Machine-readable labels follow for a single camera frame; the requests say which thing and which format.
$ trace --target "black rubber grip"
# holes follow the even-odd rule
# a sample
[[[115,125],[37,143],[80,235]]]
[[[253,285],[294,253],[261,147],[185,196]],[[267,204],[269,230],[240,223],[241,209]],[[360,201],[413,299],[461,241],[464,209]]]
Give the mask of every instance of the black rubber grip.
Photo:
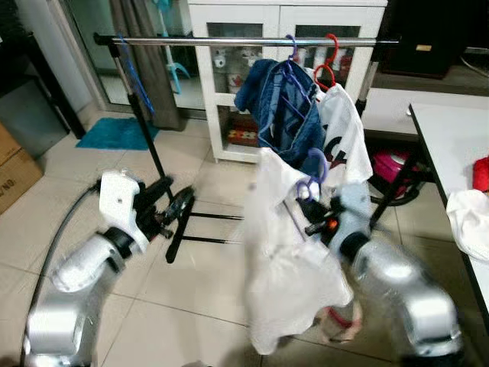
[[[107,232],[102,235],[114,244],[117,250],[119,250],[122,258],[126,259],[131,257],[132,253],[129,246],[131,246],[134,240],[130,235],[115,227],[110,227],[107,229]]]
[[[353,232],[342,243],[339,251],[350,263],[355,260],[358,250],[370,239],[362,232]]]

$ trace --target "white t-shirt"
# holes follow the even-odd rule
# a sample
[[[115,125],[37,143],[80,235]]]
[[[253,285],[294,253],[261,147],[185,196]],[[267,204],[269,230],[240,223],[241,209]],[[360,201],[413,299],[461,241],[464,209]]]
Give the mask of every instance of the white t-shirt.
[[[326,131],[323,151],[329,162],[325,185],[338,187],[362,183],[372,175],[364,129],[350,96],[336,83],[316,100],[321,125]]]
[[[269,148],[261,148],[257,184],[244,207],[244,240],[251,253],[246,301],[251,343],[271,354],[280,337],[301,334],[323,307],[345,306],[353,293],[339,260],[304,229],[296,202],[307,180]]]

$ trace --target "mop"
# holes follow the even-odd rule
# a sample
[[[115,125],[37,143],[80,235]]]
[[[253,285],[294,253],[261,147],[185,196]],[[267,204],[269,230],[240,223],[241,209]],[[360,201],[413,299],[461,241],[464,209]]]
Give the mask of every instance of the mop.
[[[158,9],[158,14],[160,16],[161,27],[163,28],[163,37],[168,37],[167,26],[163,20],[163,12],[170,7],[170,0],[153,0],[153,3]],[[173,61],[173,56],[171,55],[170,46],[165,46],[165,53],[167,54],[167,68],[171,72],[173,80],[175,81],[176,94],[182,93],[182,87],[180,86],[180,81],[176,74],[177,70],[180,70],[187,78],[190,79],[190,74],[186,71],[185,67],[181,63],[175,63]]]

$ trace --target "curtain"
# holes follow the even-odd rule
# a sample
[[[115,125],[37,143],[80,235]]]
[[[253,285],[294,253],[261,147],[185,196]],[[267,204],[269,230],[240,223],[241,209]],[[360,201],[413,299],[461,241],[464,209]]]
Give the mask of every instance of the curtain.
[[[145,0],[110,0],[115,32],[124,37],[155,37]],[[167,73],[164,49],[155,46],[129,46],[131,59],[146,93],[154,108],[153,125],[182,131],[185,123],[180,120]],[[145,115],[145,104],[140,101]]]

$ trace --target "blue mat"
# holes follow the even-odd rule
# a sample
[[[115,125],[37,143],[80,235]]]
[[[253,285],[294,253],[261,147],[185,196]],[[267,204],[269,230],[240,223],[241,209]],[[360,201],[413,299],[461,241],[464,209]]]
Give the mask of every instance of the blue mat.
[[[151,139],[158,133],[158,129],[147,124]],[[76,145],[77,148],[95,149],[124,149],[133,151],[147,150],[143,132],[139,127],[138,120],[103,118],[85,134]]]

